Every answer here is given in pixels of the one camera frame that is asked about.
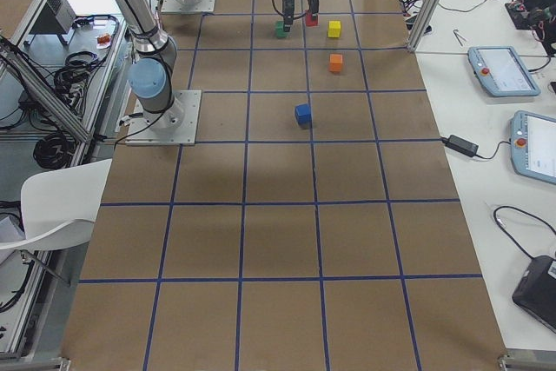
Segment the black power adapter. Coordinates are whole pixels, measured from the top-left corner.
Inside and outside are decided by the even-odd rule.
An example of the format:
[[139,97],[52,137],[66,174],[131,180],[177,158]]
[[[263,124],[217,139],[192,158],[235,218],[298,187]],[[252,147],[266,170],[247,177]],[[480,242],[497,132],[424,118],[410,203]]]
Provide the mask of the black power adapter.
[[448,149],[452,149],[464,156],[468,157],[475,157],[477,156],[477,152],[479,146],[473,142],[469,142],[468,140],[461,138],[456,135],[450,135],[448,137],[443,136],[441,138],[442,143]]

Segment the white chair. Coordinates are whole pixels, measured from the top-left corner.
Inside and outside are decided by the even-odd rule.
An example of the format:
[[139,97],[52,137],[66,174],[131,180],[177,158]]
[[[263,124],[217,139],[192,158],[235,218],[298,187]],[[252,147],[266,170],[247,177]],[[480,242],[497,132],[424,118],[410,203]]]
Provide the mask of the white chair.
[[110,159],[43,172],[21,188],[22,225],[1,220],[1,261],[17,250],[51,251],[90,240],[108,179]]

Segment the red wooden block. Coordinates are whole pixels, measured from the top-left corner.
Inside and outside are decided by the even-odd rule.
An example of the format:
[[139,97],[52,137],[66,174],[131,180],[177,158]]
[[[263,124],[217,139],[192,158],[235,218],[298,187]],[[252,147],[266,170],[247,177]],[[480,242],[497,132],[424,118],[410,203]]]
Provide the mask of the red wooden block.
[[319,16],[317,13],[313,13],[310,10],[305,12],[305,25],[307,27],[315,27],[319,24]]

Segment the green wooden block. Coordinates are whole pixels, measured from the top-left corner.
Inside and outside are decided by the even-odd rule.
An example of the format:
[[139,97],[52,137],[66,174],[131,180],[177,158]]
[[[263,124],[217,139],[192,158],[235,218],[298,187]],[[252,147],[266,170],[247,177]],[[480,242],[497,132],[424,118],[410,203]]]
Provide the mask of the green wooden block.
[[276,21],[275,22],[275,36],[278,39],[284,39],[288,36],[288,32],[284,30],[284,22],[283,21]]

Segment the orange wooden block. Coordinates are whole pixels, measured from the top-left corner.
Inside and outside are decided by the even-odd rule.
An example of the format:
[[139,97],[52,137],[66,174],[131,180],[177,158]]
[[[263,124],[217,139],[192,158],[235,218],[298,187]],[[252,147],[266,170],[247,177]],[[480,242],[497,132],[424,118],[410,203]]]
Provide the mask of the orange wooden block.
[[341,73],[343,70],[343,64],[344,61],[343,61],[342,54],[332,53],[329,55],[328,70],[331,73],[335,73],[335,74]]

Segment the teach pendant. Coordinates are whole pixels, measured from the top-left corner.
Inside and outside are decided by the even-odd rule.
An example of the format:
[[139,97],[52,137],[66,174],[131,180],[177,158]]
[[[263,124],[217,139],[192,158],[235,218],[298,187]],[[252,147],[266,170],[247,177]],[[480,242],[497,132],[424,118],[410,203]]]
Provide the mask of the teach pendant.
[[512,118],[510,130],[514,170],[522,176],[555,184],[555,119],[519,110]]
[[540,88],[512,46],[471,47],[467,59],[490,96],[538,96]]

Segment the yellow wooden block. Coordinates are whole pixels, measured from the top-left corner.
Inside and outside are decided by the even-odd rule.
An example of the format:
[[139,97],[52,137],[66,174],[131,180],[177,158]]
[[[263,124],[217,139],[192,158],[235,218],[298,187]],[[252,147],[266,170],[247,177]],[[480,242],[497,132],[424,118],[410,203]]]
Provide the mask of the yellow wooden block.
[[341,37],[341,21],[330,20],[328,22],[328,38],[338,39]]

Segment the grey control box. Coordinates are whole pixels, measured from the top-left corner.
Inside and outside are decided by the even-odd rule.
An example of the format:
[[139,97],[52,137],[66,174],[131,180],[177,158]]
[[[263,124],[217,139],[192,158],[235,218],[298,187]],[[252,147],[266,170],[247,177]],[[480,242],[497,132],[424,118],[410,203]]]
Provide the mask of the grey control box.
[[30,46],[39,35],[52,35],[57,36],[61,45],[68,46],[75,32],[75,20],[76,13],[68,0],[46,0],[24,44]]

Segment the lower teach pendant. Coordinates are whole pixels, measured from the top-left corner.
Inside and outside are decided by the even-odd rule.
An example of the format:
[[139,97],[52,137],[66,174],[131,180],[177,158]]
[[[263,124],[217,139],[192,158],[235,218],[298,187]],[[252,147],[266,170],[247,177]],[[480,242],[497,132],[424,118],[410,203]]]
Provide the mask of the lower teach pendant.
[[510,130],[514,170],[522,176],[555,184],[555,119],[519,110],[512,118]]

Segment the upper teach pendant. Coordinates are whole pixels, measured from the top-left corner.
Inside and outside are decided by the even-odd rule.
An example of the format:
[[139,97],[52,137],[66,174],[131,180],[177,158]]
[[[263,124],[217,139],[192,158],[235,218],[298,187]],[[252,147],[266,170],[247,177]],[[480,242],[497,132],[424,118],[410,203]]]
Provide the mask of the upper teach pendant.
[[471,47],[467,59],[490,96],[538,96],[540,88],[512,46]]

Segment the blue wooden block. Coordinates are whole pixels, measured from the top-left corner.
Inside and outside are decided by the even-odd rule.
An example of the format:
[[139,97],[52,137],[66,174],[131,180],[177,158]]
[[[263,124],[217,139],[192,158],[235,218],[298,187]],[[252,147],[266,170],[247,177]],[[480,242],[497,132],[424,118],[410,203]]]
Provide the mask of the blue wooden block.
[[308,103],[302,103],[295,106],[295,120],[300,126],[311,123],[312,113]]

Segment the black laptop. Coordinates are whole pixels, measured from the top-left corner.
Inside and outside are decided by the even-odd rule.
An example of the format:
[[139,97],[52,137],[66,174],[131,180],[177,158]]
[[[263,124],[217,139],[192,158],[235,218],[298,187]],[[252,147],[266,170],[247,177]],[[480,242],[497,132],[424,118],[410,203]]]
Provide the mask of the black laptop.
[[555,332],[555,259],[549,255],[534,257],[514,290],[512,300]]

